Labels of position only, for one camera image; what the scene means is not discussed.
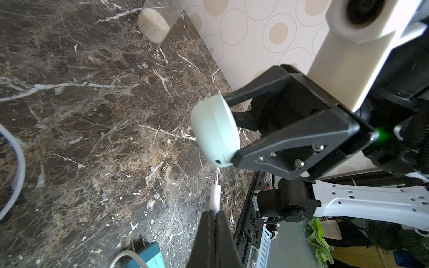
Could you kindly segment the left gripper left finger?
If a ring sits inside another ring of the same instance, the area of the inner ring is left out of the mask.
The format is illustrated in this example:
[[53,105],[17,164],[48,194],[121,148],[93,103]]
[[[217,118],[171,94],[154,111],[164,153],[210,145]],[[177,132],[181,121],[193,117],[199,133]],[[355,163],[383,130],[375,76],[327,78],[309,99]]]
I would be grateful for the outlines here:
[[215,212],[203,212],[186,268],[214,268],[215,226]]

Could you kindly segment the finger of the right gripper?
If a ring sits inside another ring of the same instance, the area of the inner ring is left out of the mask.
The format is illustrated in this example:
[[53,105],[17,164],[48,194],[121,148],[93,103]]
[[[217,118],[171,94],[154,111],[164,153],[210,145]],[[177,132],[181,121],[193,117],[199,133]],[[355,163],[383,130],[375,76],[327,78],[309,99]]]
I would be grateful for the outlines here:
[[292,74],[302,72],[289,64],[272,66],[247,85],[224,95],[223,99],[232,107],[266,93],[277,93],[289,83]]
[[316,180],[348,161],[379,137],[348,110],[334,107],[299,120],[237,151],[238,169],[258,170],[288,180],[308,172]]

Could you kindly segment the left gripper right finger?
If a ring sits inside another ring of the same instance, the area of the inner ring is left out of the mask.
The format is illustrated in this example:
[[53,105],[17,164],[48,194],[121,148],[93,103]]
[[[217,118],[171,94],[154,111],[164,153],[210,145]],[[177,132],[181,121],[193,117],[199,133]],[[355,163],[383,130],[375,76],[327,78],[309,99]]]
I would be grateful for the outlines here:
[[216,214],[216,267],[243,267],[224,211]]

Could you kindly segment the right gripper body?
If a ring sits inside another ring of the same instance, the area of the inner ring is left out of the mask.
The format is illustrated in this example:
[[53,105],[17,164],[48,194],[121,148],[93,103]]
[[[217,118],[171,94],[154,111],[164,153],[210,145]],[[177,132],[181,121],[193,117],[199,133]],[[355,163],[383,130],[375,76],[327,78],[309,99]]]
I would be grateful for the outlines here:
[[357,112],[347,109],[304,74],[266,71],[234,92],[239,127],[261,139],[234,156],[238,169],[283,178],[319,178],[358,152],[395,175],[429,174],[429,99],[401,98],[376,87]]

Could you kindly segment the teal charger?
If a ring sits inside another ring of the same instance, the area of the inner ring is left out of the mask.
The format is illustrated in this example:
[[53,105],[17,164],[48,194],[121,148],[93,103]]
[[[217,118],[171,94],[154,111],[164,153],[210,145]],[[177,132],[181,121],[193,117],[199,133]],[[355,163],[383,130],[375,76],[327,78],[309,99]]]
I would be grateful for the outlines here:
[[[165,268],[165,262],[156,241],[150,242],[142,235],[139,235],[130,242],[130,247],[127,249],[136,253],[146,263],[149,268]],[[129,256],[120,259],[121,268],[139,268],[140,265]]]

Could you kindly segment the green earbud case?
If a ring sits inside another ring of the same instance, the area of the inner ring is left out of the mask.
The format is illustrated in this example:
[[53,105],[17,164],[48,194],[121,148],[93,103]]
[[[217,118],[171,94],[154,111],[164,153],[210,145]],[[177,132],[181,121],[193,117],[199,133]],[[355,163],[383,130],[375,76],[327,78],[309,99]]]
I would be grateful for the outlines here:
[[197,104],[191,111],[191,125],[208,161],[217,168],[231,166],[241,144],[238,127],[223,96],[212,96]]

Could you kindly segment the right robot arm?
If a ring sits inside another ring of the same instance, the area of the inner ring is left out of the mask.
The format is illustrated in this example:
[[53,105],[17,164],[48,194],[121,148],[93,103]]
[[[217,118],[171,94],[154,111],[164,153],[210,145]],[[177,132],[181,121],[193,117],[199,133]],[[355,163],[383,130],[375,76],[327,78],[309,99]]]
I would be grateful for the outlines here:
[[256,171],[237,234],[274,221],[353,217],[429,229],[427,186],[328,183],[321,176],[362,151],[395,176],[429,178],[429,56],[423,38],[393,35],[355,43],[329,34],[308,74],[269,68],[225,96],[242,128],[261,139],[238,150],[238,169]]

